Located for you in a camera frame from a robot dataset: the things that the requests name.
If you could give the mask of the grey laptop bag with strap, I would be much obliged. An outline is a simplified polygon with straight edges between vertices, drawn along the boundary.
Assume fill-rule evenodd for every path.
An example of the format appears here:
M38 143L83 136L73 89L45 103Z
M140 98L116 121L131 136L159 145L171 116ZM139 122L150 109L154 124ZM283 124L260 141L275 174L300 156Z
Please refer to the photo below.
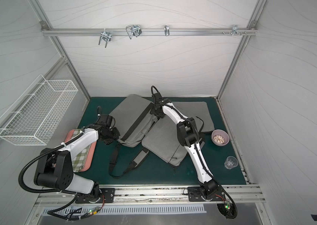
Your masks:
M139 96L129 95L111 113L120 136L118 142L126 147L136 147L158 121L151 114L154 103Z

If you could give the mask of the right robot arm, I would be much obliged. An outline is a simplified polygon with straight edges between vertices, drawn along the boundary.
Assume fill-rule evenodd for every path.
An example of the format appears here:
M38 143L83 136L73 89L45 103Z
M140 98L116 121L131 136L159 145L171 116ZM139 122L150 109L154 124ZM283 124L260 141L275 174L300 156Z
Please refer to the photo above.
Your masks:
M153 114L161 118L168 116L176 124L177 139L180 145L187 150L194 164L202 198L212 199L220 189L220 184L215 180L202 154L195 119L182 114L169 99L152 97L154 100Z

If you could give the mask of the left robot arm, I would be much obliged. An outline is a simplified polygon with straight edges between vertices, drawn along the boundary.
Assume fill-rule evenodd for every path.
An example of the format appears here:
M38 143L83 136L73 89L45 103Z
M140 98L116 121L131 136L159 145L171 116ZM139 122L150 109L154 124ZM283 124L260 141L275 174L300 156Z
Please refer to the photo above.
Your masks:
M94 126L93 128L83 128L79 134L67 142L51 149L46 148L40 155L27 163L19 173L18 183L20 187L30 193L80 193L86 195L98 195L98 184L92 180L74 174L72 159L74 159L84 148L98 140L106 144L119 139L120 133L117 128L106 128ZM30 166L37 163L34 174L34 184L46 187L34 189L28 187L24 182L25 172Z

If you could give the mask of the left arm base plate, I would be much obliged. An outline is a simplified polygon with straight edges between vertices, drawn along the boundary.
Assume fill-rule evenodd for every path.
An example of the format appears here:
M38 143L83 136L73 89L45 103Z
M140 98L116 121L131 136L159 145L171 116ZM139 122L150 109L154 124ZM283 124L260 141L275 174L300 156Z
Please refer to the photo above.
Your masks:
M101 194L98 197L92 197L89 194L79 194L75 200L76 204L86 203L112 203L114 201L115 188L101 188Z

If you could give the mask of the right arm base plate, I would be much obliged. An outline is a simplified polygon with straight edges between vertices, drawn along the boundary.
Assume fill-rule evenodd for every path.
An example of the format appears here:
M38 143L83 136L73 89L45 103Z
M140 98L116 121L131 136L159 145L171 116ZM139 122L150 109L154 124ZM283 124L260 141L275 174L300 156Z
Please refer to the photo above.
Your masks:
M187 187L183 190L183 195L188 197L189 202L225 202L224 192L217 191L208 198L204 198L200 187Z

